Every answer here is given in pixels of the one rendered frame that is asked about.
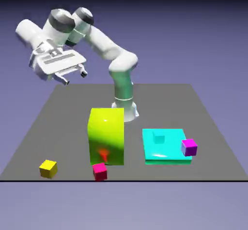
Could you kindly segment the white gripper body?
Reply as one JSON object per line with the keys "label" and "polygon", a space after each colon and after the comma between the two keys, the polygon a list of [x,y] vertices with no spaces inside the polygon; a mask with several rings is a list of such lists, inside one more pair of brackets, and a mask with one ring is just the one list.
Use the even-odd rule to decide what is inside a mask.
{"label": "white gripper body", "polygon": [[65,75],[78,70],[86,62],[85,57],[75,50],[66,50],[54,55],[52,52],[32,53],[29,66],[42,80],[51,79],[55,73]]}

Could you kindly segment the small yellow cube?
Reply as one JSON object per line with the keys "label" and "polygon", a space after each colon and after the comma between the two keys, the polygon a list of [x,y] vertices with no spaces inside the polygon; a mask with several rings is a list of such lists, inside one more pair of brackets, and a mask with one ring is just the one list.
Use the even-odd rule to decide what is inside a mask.
{"label": "small yellow cube", "polygon": [[58,171],[57,162],[44,160],[44,162],[39,166],[39,171],[41,177],[52,179]]}

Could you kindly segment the small pink cube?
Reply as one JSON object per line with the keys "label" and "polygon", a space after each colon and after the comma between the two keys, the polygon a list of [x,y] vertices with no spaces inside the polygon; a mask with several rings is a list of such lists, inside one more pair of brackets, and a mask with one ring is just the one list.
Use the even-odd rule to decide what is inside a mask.
{"label": "small pink cube", "polygon": [[92,168],[96,181],[103,181],[108,178],[107,168],[104,163],[94,164]]}

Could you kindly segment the small cyan cube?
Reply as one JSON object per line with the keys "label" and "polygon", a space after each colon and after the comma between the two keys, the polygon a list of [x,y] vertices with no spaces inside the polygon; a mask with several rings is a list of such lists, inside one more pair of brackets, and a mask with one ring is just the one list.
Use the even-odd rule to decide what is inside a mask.
{"label": "small cyan cube", "polygon": [[165,134],[160,131],[153,131],[153,141],[155,144],[165,143]]}

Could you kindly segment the small purple cube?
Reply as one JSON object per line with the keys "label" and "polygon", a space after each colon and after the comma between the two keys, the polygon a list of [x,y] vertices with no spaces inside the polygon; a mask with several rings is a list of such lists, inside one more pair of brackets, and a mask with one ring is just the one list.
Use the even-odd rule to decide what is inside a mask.
{"label": "small purple cube", "polygon": [[182,140],[181,151],[184,156],[196,156],[197,155],[198,145],[194,139],[185,139]]}

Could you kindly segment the large lime green box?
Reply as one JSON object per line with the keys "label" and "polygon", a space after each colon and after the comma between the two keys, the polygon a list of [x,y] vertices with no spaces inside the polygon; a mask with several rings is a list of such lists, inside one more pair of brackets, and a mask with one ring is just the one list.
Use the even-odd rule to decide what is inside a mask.
{"label": "large lime green box", "polygon": [[87,132],[92,165],[124,165],[123,108],[92,108]]}

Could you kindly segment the large cyan box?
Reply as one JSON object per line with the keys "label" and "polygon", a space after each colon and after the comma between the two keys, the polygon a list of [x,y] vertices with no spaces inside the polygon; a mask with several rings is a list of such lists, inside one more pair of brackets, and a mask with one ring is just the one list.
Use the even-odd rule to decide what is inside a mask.
{"label": "large cyan box", "polygon": [[[155,144],[153,131],[164,132],[165,143]],[[143,129],[144,158],[146,165],[188,165],[192,157],[181,151],[182,140],[186,139],[183,129]]]}

